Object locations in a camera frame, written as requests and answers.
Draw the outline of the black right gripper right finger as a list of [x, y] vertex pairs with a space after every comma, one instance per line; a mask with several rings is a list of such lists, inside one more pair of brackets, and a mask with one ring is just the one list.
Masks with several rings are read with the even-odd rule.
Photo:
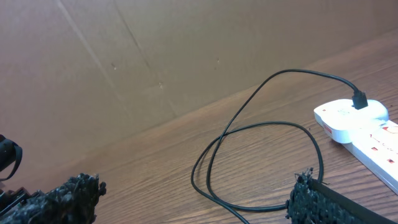
[[328, 188], [312, 171], [295, 174], [285, 216], [293, 224], [397, 224]]

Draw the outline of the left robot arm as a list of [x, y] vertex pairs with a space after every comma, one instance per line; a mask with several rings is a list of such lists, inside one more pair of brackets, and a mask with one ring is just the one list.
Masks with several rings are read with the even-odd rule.
[[[14, 164], [11, 173], [1, 178], [1, 184], [9, 180], [18, 170], [22, 161], [22, 148], [14, 141], [5, 138], [1, 135], [1, 171]], [[21, 207], [26, 204], [27, 199], [43, 195], [39, 190], [30, 194], [25, 188], [21, 187], [16, 191], [1, 190], [1, 217], [4, 217], [11, 210]]]

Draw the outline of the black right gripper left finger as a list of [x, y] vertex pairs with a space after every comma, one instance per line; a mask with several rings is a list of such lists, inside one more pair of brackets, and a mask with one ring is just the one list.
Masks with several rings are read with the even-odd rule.
[[80, 174], [42, 193], [1, 217], [1, 224], [94, 223], [95, 207], [100, 197], [106, 194], [106, 183], [100, 182], [97, 175]]

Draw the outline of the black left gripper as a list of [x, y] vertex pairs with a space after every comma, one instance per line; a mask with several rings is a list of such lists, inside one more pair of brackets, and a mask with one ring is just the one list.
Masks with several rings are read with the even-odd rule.
[[37, 197], [40, 195], [40, 190], [29, 193], [27, 189], [21, 187], [16, 191], [1, 190], [1, 215], [5, 215], [8, 211], [15, 207], [22, 206], [26, 204], [26, 200], [29, 198]]

